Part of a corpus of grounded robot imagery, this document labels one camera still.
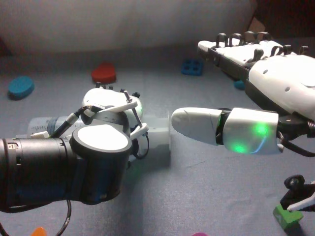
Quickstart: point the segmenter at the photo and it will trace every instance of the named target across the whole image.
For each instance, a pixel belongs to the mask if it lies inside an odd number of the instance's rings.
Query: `table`
[[[0,134],[26,133],[33,117],[66,116],[80,105],[94,84],[91,71],[103,61],[115,64],[115,90],[139,92],[147,115],[165,117],[180,107],[244,107],[259,109],[243,91],[211,63],[201,77],[181,74],[186,58],[198,58],[195,45],[128,49],[97,53],[23,56],[0,59]],[[21,100],[7,98],[10,80],[30,76],[33,93]],[[150,151],[126,173],[121,194],[88,206],[72,202],[65,236],[310,236],[314,213],[304,213],[297,227],[285,233],[272,215],[285,194],[283,181],[303,174],[315,179],[315,160],[285,150],[280,155],[239,155],[170,130],[171,153]],[[296,141],[309,150],[314,143]],[[10,235],[30,235],[43,226],[54,235],[66,216],[66,202],[18,214],[0,214]]]

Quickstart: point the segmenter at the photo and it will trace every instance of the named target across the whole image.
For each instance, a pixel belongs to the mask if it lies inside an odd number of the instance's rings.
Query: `white backdrop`
[[[154,47],[243,32],[254,0],[0,0],[14,54]]]

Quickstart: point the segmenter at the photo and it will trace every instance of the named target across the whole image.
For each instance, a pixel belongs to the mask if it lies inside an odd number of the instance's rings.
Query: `green block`
[[[273,211],[273,214],[281,227],[286,230],[303,218],[303,214],[300,211],[289,212],[288,210],[283,210],[281,205],[277,205]]]

